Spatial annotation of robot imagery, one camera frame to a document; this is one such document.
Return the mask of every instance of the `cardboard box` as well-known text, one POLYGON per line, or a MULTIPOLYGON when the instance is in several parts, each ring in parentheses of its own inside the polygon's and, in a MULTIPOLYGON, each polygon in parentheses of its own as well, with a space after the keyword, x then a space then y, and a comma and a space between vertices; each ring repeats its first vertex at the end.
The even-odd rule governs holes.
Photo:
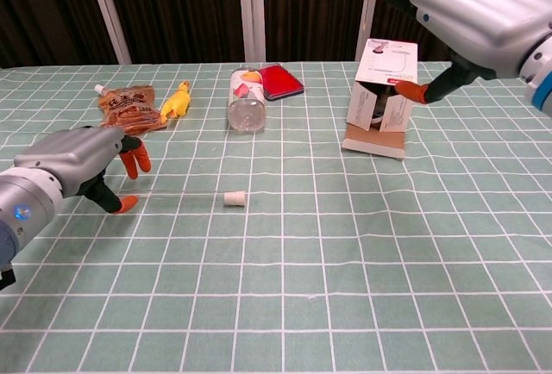
POLYGON ((413 102, 396 93, 398 81, 417 83, 417 44, 367 40, 354 77, 343 148, 405 157, 413 102))

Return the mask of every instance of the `bottle cap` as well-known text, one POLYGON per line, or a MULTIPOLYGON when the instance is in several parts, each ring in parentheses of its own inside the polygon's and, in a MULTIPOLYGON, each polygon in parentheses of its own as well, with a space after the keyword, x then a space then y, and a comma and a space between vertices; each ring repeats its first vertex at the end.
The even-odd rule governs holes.
POLYGON ((245 191, 227 191, 224 193, 224 204, 227 206, 245 206, 245 191))

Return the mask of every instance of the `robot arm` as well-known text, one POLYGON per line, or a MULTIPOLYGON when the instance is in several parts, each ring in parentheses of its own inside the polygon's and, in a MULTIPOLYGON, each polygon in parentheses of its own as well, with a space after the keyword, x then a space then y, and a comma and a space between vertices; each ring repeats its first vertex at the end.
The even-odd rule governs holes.
POLYGON ((452 65, 425 85, 395 90, 417 103, 442 100, 477 77, 518 78, 525 99, 552 117, 552 0, 383 0, 448 46, 452 65))
POLYGON ((63 199, 84 196, 111 214, 122 214, 136 196, 119 198, 104 175, 119 155, 131 179, 151 170, 142 141, 121 128, 83 127, 50 134, 0 172, 0 290, 16 281, 12 259, 59 213, 63 199))

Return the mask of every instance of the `brown curtain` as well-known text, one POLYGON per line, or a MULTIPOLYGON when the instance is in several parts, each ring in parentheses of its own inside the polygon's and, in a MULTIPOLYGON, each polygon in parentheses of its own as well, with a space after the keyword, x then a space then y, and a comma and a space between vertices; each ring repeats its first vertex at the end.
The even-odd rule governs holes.
POLYGON ((354 60, 362 2, 265 0, 267 60, 354 60))
POLYGON ((114 0, 133 63, 243 61, 240 0, 114 0))
POLYGON ((383 2, 377 2, 370 32, 373 38, 418 44, 421 61, 448 61, 445 45, 420 23, 383 2))
POLYGON ((114 64, 97 0, 0 0, 0 66, 114 64))

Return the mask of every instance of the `toy chicken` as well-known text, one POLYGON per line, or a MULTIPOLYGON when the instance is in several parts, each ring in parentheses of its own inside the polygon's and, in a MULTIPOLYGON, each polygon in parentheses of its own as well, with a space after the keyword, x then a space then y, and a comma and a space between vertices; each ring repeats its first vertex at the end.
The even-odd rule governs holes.
POLYGON ((176 118, 186 114, 190 105, 190 83, 185 81, 179 85, 178 90, 163 104, 161 109, 161 122, 166 123, 168 118, 176 118))

